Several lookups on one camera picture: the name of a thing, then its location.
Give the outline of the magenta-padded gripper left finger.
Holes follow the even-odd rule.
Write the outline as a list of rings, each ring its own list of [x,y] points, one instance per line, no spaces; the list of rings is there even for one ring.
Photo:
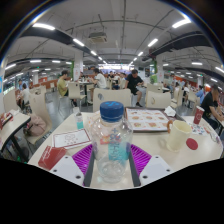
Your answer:
[[[93,166],[92,145],[88,145],[73,156],[64,155],[50,172],[79,186],[89,187]]]

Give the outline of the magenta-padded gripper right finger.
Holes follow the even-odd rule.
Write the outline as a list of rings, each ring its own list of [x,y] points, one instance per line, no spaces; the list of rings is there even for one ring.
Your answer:
[[[135,187],[145,186],[172,173],[172,168],[161,156],[151,156],[135,145],[131,145],[129,163]]]

